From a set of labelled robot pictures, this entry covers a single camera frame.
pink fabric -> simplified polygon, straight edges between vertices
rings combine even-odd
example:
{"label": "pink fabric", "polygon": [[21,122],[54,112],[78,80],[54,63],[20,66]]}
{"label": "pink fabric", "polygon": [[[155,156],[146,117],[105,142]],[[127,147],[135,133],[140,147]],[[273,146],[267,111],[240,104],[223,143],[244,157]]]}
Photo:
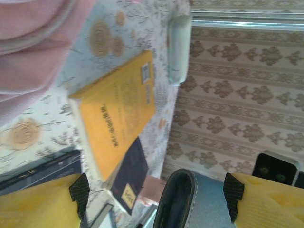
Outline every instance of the pink fabric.
{"label": "pink fabric", "polygon": [[[0,4],[0,39],[22,36],[38,29],[56,16],[64,1]],[[78,0],[66,21],[49,38],[25,50],[0,56],[0,126],[48,90],[95,1]]]}

book spine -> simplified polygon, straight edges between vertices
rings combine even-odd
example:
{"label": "book spine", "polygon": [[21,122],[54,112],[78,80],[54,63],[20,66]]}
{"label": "book spine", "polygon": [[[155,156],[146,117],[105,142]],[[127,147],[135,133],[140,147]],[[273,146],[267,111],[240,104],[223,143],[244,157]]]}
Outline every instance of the book spine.
{"label": "book spine", "polygon": [[24,186],[27,187],[29,183],[37,182],[41,177],[47,177],[79,158],[80,151],[71,151],[52,161],[41,164],[31,170],[5,180],[0,183],[0,196],[20,190]]}
{"label": "book spine", "polygon": [[82,141],[83,152],[86,155],[86,159],[90,164],[91,172],[95,178],[103,180],[92,152],[91,144],[88,137],[88,132],[86,130],[85,123],[82,119],[80,109],[78,108],[77,100],[70,99],[70,104],[73,112],[73,117],[76,121],[76,124],[78,125],[78,132]]}

table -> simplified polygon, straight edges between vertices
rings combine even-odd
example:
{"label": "table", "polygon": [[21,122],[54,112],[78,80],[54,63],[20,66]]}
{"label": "table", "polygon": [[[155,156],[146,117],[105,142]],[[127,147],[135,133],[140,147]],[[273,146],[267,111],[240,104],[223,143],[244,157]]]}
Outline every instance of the table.
{"label": "table", "polygon": [[[157,112],[149,121],[140,139],[149,165],[149,174],[159,177],[169,138],[178,89],[167,79],[167,26],[173,16],[189,14],[188,0],[97,0],[55,83],[29,109],[0,128],[0,181],[58,156],[67,147],[81,149],[81,140],[74,123],[68,94],[82,88],[111,71],[143,50],[154,53],[155,98]],[[93,55],[89,36],[92,24],[102,20],[110,30],[105,36],[108,48],[103,58]],[[97,215],[107,195],[101,181],[90,173],[90,164],[82,155],[82,167],[90,182],[88,220]],[[134,227],[143,206],[136,203],[133,215],[114,209],[118,227]]]}

wall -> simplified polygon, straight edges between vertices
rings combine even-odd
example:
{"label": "wall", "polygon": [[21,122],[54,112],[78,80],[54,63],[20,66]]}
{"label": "wall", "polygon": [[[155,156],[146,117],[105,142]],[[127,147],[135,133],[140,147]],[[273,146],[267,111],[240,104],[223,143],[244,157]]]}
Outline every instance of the wall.
{"label": "wall", "polygon": [[302,0],[191,0],[191,4],[201,11],[304,12]]}
{"label": "wall", "polygon": [[[303,5],[250,2],[277,10]],[[304,33],[193,28],[163,177],[180,167],[220,180],[226,172],[251,173],[263,150],[304,161]]]}

book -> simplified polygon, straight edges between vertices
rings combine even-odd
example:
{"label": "book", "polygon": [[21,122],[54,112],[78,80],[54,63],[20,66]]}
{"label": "book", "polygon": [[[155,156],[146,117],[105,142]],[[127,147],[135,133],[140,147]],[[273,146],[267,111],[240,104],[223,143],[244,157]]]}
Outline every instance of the book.
{"label": "book", "polygon": [[113,196],[123,211],[131,215],[147,172],[147,161],[140,139],[137,138],[115,172],[112,173],[108,181],[102,184],[102,188]]}
{"label": "book", "polygon": [[69,96],[84,153],[102,181],[155,114],[152,59],[144,51]]}
{"label": "book", "polygon": [[[0,196],[71,174],[81,174],[80,151],[73,150],[0,183]],[[85,216],[81,228],[87,228]]]}
{"label": "book", "polygon": [[90,228],[117,228],[112,204],[105,204]]}

